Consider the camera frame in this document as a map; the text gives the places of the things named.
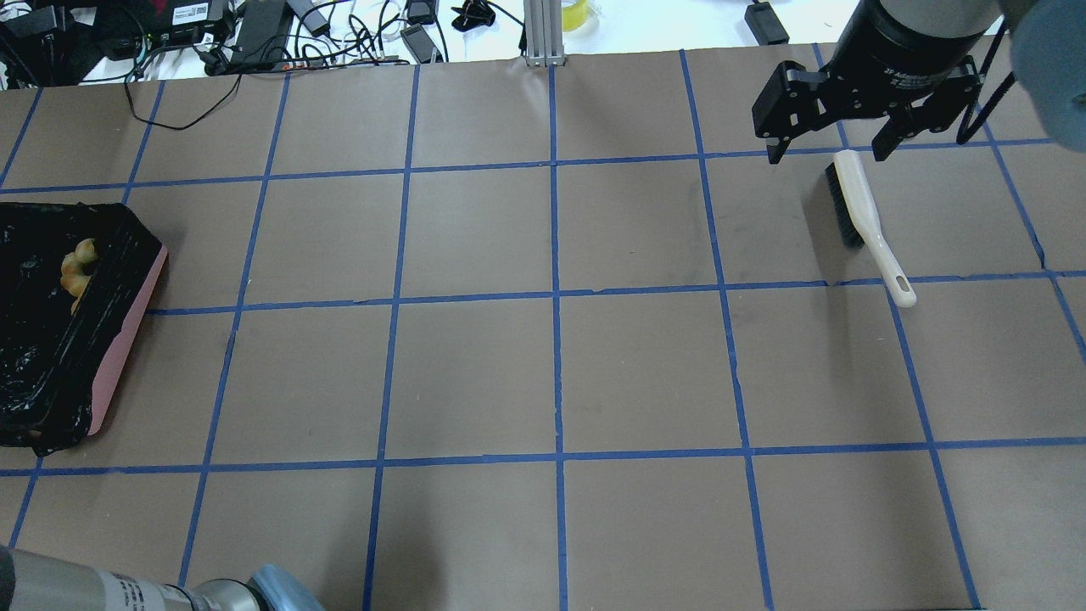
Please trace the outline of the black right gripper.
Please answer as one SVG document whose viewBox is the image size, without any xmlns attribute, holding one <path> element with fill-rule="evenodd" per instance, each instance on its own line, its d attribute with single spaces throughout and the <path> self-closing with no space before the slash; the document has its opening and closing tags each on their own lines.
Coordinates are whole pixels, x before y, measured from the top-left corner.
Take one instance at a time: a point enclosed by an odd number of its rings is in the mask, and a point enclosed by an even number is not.
<svg viewBox="0 0 1086 611">
<path fill-rule="evenodd" d="M 876 162 L 920 132 L 947 131 L 977 94 L 971 51 L 984 31 L 982 1 L 861 1 L 825 66 L 788 59 L 753 102 L 768 162 L 838 120 L 884 117 L 871 142 Z"/>
</svg>

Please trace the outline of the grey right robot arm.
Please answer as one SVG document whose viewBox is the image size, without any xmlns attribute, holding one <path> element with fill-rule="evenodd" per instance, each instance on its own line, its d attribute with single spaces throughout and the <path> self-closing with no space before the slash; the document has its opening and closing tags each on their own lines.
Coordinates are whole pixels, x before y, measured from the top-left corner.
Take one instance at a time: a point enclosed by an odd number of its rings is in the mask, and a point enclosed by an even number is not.
<svg viewBox="0 0 1086 611">
<path fill-rule="evenodd" d="M 838 120 L 885 124 L 877 161 L 921 132 L 965 144 L 1015 86 L 1044 132 L 1083 152 L 1082 1 L 860 1 L 821 69 L 776 65 L 753 102 L 771 163 Z"/>
</svg>

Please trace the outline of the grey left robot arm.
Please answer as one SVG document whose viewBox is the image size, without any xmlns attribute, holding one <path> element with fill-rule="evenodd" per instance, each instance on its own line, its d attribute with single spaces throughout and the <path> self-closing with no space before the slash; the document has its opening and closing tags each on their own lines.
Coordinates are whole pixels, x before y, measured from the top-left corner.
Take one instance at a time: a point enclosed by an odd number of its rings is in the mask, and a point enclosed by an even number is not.
<svg viewBox="0 0 1086 611">
<path fill-rule="evenodd" d="M 286 569 L 267 564 L 247 581 L 209 580 L 195 587 L 1 549 L 3 610 L 323 610 Z"/>
</svg>

